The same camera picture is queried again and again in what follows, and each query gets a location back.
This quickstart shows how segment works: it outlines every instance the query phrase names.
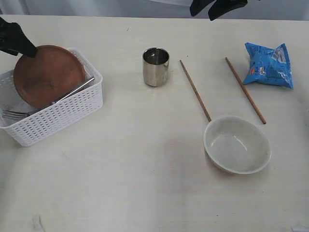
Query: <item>plastic bag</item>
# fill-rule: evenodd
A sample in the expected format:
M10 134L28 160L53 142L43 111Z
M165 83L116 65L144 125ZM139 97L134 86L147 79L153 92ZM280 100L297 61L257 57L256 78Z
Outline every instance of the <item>plastic bag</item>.
M250 70L244 84L258 82L293 89L291 63L285 44L276 49L245 44L250 55Z

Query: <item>table surface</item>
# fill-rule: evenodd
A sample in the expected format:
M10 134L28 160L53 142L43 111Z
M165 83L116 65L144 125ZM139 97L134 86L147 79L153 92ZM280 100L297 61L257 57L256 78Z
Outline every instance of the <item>table surface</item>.
M309 22L12 16L35 45L77 47L103 75L104 106L36 145L0 131L0 231L289 232L309 224ZM286 43L295 89L247 86L262 125L226 64L244 78L246 42ZM141 55L170 53L166 85L143 83ZM17 57L0 54L0 72ZM272 146L270 164L230 175L205 157L206 117L240 116Z

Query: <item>brown plate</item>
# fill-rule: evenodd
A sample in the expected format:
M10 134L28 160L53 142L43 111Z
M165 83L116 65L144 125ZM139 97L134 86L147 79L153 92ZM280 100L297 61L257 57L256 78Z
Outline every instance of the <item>brown plate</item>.
M14 69L18 94L29 105L42 109L85 81L85 70L68 50L43 45L35 58L22 56Z

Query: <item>wooden chopstick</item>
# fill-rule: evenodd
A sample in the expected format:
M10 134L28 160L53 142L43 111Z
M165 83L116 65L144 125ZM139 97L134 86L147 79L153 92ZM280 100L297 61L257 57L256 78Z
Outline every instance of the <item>wooden chopstick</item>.
M192 86L192 89L193 89L193 91L195 92L195 95L197 96L197 99L198 99L198 101L199 101L199 103L200 103L200 105L201 105L201 107L202 107L202 109L203 109L203 111L204 111L204 113L205 113L205 115L206 115L208 121L210 122L210 121L211 121L211 117L210 117L210 115L209 115L209 113L208 113L208 111L207 111L207 109L206 109L206 107L205 107L205 105L204 105L204 103L203 103L201 97L199 96L199 94L198 94L198 92L197 92L197 88L195 88L195 86L194 86L194 84L193 84L193 81L192 81L192 79L191 79L191 77L190 77L190 75L189 75L187 69L185 68L185 66L184 66L184 64L183 64L183 62L182 62L182 60L180 60L180 64L182 65L183 70L184 70L184 73L185 73L185 75L187 76L187 78L188 78L188 80L189 80L189 82L190 82L190 84L191 84L191 86Z
M257 115L259 116L259 118L261 119L262 123L263 124L266 124L266 120L265 118L263 117L263 115L261 114L261 112L259 111L259 109L257 108L256 104L254 103L252 97L250 96L250 94L248 93L245 85L241 82L241 79L239 78L237 72L235 71L233 65L231 64L231 62L228 60L227 57L225 57L226 61L227 61L227 64L228 66L230 66L230 69L232 70L234 76L236 77L236 80L238 81L240 87L242 88L243 92L246 94L248 100L250 101L252 107L254 108L254 110L256 111Z

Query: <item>white basket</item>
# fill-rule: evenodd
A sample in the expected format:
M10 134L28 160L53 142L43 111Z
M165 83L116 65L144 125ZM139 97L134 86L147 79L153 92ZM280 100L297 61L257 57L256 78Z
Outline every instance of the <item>white basket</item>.
M94 76L95 82L71 97L51 105L21 121L14 122L0 116L0 128L4 129L22 146L31 146L42 139L81 120L103 106L102 76L76 49L68 48L83 64L86 79ZM0 115L2 110L30 112L15 90L13 70L0 75Z

